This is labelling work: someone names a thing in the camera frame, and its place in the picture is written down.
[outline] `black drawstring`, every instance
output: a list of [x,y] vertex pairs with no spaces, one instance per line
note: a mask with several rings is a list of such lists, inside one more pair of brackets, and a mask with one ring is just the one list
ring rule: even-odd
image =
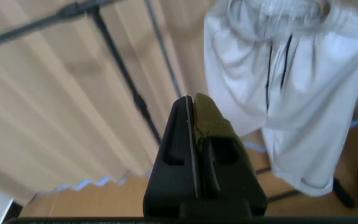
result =
[[286,49],[285,49],[284,71],[283,71],[283,77],[281,78],[281,85],[280,85],[281,90],[283,89],[284,78],[285,78],[285,74],[287,72],[287,60],[288,60],[288,52],[290,51],[291,40],[292,40],[292,34],[291,34],[290,38],[287,41],[287,46],[286,46]]
[[267,81],[266,81],[266,110],[269,109],[269,82],[270,82],[270,64],[272,63],[273,44],[270,43],[270,52],[268,54],[268,68],[267,68]]

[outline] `olive green fabric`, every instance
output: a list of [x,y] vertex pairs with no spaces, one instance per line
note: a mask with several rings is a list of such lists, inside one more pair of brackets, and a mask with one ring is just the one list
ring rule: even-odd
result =
[[242,149],[249,168],[254,170],[240,137],[234,132],[230,122],[223,118],[215,102],[210,97],[197,93],[194,100],[194,111],[194,130],[198,149],[202,149],[203,140],[208,137],[233,139]]

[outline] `beige curtain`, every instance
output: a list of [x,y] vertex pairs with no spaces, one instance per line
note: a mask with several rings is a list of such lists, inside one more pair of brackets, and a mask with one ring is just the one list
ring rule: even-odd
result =
[[[0,31],[68,2],[0,0]],[[215,0],[150,2],[182,95],[206,93],[203,20]],[[162,136],[177,94],[145,1],[119,1],[101,13]],[[263,145],[258,132],[242,139]],[[89,18],[0,46],[0,190],[19,203],[62,184],[143,175],[157,151]]]

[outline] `wooden floor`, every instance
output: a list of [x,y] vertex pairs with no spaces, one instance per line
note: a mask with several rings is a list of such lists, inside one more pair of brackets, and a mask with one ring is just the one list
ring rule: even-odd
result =
[[[249,151],[255,169],[269,166],[266,154]],[[357,208],[345,208],[334,194],[323,197],[298,195],[270,203],[267,215],[358,215],[358,127],[349,132],[345,149],[336,169],[336,177],[357,202]],[[268,196],[291,190],[284,181],[271,173],[258,176]],[[107,183],[103,187],[89,185],[76,192],[65,190],[31,201],[24,207],[22,217],[141,217],[142,200],[148,179],[131,176],[125,185]]]

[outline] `black pole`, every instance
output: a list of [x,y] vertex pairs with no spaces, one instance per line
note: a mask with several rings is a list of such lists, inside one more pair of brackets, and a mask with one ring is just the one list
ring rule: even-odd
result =
[[134,82],[131,79],[131,76],[129,76],[129,73],[124,65],[124,62],[122,61],[118,49],[115,46],[114,42],[112,41],[109,31],[107,30],[106,24],[104,23],[103,18],[100,16],[99,13],[100,6],[116,1],[117,0],[88,0],[80,3],[78,2],[71,3],[61,8],[56,14],[52,16],[47,16],[43,19],[39,19],[30,24],[26,24],[22,27],[18,27],[16,29],[0,34],[0,44],[18,38],[20,36],[23,36],[35,30],[45,28],[57,22],[66,21],[69,19],[75,19],[80,16],[84,16],[85,14],[89,14],[93,18],[93,21],[96,24],[96,27],[98,27],[100,33],[102,33],[103,39],[106,42],[106,45],[108,46],[111,52],[111,55],[114,57],[122,73],[122,76],[125,79],[125,82],[127,83],[130,91],[132,92],[132,96],[137,109],[142,113],[142,116],[146,120],[147,124],[149,125],[149,128],[153,133],[155,140],[160,144],[161,138],[157,131],[157,128],[155,127],[152,121],[150,113],[147,110],[147,104],[144,101],[144,99],[139,95],[139,92],[137,91],[136,86],[134,85]]
[[146,120],[147,124],[149,125],[149,128],[151,132],[154,135],[155,140],[160,144],[161,138],[157,131],[157,128],[155,127],[152,118],[150,116],[149,111],[147,110],[147,104],[142,98],[142,96],[137,91],[134,82],[132,81],[131,77],[129,76],[128,70],[124,64],[124,61],[122,61],[122,58],[118,52],[118,49],[114,42],[112,41],[112,38],[110,36],[109,31],[107,30],[107,26],[103,21],[103,18],[101,17],[99,13],[99,7],[94,7],[88,11],[88,14],[93,18],[94,23],[96,24],[96,27],[99,29],[100,33],[102,33],[103,39],[108,46],[111,55],[114,57],[122,76],[125,79],[125,82],[127,83],[127,86],[129,87],[130,91],[132,92],[132,96],[135,101],[135,105],[137,109],[142,113],[143,118]]

